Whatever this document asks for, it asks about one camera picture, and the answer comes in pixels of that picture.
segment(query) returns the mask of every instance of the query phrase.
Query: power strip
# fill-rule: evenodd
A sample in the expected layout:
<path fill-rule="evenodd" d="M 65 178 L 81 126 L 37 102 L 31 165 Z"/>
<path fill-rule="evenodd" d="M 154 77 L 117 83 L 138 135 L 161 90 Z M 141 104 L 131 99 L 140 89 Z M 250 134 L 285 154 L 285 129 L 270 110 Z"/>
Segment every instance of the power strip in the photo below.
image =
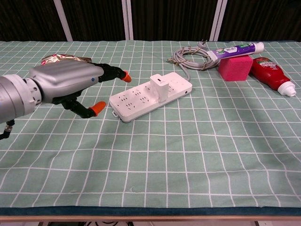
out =
<path fill-rule="evenodd" d="M 192 84 L 175 72 L 155 74 L 150 81 L 110 97 L 113 114 L 130 122 L 192 91 Z"/>

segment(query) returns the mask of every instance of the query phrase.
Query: black curtain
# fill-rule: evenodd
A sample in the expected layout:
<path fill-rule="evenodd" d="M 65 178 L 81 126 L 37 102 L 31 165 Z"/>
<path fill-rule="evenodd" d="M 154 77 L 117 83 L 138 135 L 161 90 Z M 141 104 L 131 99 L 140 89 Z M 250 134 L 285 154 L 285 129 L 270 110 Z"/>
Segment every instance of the black curtain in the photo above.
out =
<path fill-rule="evenodd" d="M 62 0 L 73 40 L 125 39 L 121 0 Z"/>
<path fill-rule="evenodd" d="M 208 40 L 217 0 L 131 0 L 135 40 Z"/>
<path fill-rule="evenodd" d="M 1 41 L 66 41 L 53 0 L 0 0 Z"/>
<path fill-rule="evenodd" d="M 228 0 L 219 41 L 301 41 L 301 0 Z"/>

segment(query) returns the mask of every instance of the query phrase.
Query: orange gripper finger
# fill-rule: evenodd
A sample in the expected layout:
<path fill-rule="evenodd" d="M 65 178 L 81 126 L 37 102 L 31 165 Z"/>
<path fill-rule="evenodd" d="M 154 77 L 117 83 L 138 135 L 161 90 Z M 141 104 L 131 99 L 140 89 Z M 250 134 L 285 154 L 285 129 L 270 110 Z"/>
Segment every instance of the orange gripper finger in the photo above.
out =
<path fill-rule="evenodd" d="M 92 109 L 95 113 L 95 117 L 104 109 L 106 103 L 104 101 L 98 102 L 92 107 L 89 107 L 89 109 Z"/>
<path fill-rule="evenodd" d="M 126 73 L 125 77 L 121 80 L 125 81 L 125 82 L 131 82 L 132 81 L 132 78 L 131 76 L 129 75 L 129 73 L 127 71 L 124 71 Z"/>

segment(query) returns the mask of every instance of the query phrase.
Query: red bottle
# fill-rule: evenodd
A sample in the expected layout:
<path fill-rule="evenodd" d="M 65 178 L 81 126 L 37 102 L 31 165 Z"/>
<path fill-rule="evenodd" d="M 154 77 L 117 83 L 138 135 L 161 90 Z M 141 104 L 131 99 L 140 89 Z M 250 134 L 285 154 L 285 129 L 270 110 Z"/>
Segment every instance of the red bottle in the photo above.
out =
<path fill-rule="evenodd" d="M 281 95 L 289 97 L 296 95 L 295 85 L 284 75 L 282 69 L 268 58 L 259 57 L 254 59 L 251 73 L 259 81 L 267 84 Z"/>

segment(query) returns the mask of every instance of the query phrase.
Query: green checkered tablecloth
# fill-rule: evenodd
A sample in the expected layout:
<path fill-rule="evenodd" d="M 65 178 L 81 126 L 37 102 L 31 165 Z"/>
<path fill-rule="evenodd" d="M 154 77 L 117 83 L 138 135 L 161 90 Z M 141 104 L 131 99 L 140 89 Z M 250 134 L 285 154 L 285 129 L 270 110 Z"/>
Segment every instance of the green checkered tablecloth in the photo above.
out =
<path fill-rule="evenodd" d="M 110 95 L 156 73 L 184 76 L 166 60 L 196 44 L 0 42 L 0 74 L 25 77 L 54 53 L 130 72 L 131 83 L 114 80 L 86 89 L 79 100 L 90 106 L 108 103 Z M 298 42 L 270 42 L 251 56 L 279 64 L 296 84 L 295 97 L 253 77 L 225 82 L 213 68 L 190 70 L 190 95 L 130 123 L 115 118 L 110 106 L 87 120 L 60 105 L 40 104 L 0 141 L 0 207 L 301 207 L 300 53 Z"/>

